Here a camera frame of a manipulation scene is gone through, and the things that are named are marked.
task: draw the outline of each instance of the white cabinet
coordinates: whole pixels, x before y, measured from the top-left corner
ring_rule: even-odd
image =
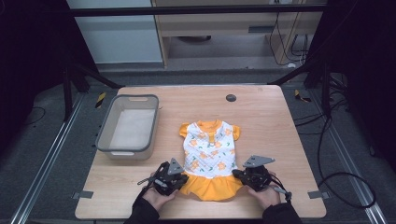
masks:
[[[67,3],[70,8],[151,7],[149,0],[67,0]],[[163,63],[151,15],[76,17],[76,21],[99,70]]]

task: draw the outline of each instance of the table surface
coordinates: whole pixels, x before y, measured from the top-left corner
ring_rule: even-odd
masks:
[[[111,160],[97,151],[76,217],[80,219],[127,218],[147,178],[164,161],[175,158],[184,164],[183,140],[178,129],[183,122],[221,119],[241,128],[235,142],[236,164],[251,156],[276,159],[265,167],[276,173],[292,192],[292,203],[300,217],[324,217],[321,198],[310,199],[318,190],[282,90],[270,85],[158,86],[122,88],[119,94],[155,94],[160,99],[159,119],[152,156],[146,161]],[[236,101],[228,102],[233,94]],[[261,218],[262,210],[245,188],[227,202],[200,202],[193,195],[178,194],[160,212],[161,219]]]

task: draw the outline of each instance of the metal bracket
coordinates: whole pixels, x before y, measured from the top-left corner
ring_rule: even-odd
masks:
[[[184,169],[181,167],[181,165],[175,160],[175,158],[172,158],[169,164],[168,174],[177,175],[182,173],[183,171]]]
[[[268,157],[261,157],[261,156],[251,156],[247,161],[245,161],[244,163],[244,167],[247,168],[254,168],[254,167],[258,167],[270,162],[275,161],[274,158],[268,158]]]
[[[72,195],[72,199],[80,199],[80,198],[92,198],[93,191],[85,191],[82,192],[74,192]]]
[[[329,198],[331,198],[329,192],[320,192],[320,190],[308,192],[308,196],[310,199],[316,199],[316,198],[329,199]]]

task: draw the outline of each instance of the black curtain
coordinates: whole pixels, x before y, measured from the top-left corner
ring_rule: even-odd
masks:
[[[65,0],[0,0],[1,156],[35,96],[63,82],[67,59],[98,72],[75,19],[41,13],[57,9],[69,6]]]
[[[321,56],[328,59],[332,72],[346,75],[352,112],[376,155],[386,158],[396,171],[394,1],[330,0],[329,4],[335,7],[323,14],[308,57],[332,38]],[[320,76],[318,68],[308,79]]]

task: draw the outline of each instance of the plastic bin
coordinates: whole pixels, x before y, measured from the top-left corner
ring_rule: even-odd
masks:
[[[96,139],[111,159],[146,160],[153,150],[159,99],[156,95],[114,97]]]

